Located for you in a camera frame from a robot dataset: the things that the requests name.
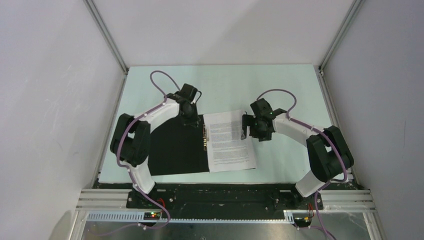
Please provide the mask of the printed paper sheet top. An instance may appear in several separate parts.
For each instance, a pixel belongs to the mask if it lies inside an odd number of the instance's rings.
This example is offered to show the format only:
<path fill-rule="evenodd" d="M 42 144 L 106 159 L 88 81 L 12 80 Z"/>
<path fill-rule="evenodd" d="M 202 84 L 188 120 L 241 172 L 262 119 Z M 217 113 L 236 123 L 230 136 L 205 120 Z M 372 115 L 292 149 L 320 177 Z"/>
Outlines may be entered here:
<path fill-rule="evenodd" d="M 257 167 L 252 139 L 241 140 L 243 114 L 239 109 L 203 115 L 208 130 L 207 161 L 211 173 Z"/>

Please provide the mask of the red folder black inside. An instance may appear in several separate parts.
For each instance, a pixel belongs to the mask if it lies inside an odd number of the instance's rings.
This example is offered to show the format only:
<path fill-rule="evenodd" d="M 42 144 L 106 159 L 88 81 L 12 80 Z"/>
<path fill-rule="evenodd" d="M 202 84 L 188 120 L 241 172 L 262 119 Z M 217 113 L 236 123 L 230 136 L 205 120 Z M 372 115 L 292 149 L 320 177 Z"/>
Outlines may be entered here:
<path fill-rule="evenodd" d="M 204 114 L 198 127 L 172 118 L 151 133 L 148 167 L 152 176 L 210 173 L 203 146 Z"/>

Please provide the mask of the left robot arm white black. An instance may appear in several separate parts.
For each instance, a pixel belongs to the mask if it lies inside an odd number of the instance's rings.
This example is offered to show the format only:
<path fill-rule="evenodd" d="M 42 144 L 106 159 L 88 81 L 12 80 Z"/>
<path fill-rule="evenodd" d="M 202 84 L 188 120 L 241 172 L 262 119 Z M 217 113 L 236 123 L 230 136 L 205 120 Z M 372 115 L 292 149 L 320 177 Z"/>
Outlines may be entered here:
<path fill-rule="evenodd" d="M 158 202 L 154 176 L 202 173 L 209 170 L 204 148 L 204 121 L 198 114 L 195 96 L 199 91 L 184 84 L 165 101 L 140 116 L 118 118 L 110 151 L 118 165 L 126 168 L 138 201 L 145 208 Z"/>

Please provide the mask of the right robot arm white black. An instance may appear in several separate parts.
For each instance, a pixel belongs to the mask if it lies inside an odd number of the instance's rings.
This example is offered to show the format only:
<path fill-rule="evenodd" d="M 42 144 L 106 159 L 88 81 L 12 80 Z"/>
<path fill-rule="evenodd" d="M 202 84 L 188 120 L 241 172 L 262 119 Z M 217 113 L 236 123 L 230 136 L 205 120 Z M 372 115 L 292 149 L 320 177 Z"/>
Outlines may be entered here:
<path fill-rule="evenodd" d="M 322 190 L 339 174 L 347 179 L 347 170 L 354 165 L 354 158 L 341 130 L 332 125 L 318 128 L 289 115 L 281 108 L 273 110 L 264 99 L 250 105 L 253 114 L 241 117 L 241 139 L 247 137 L 260 142 L 270 141 L 273 134 L 285 135 L 307 149 L 310 171 L 291 190 L 291 204 L 304 209 L 311 202 L 311 195 Z"/>

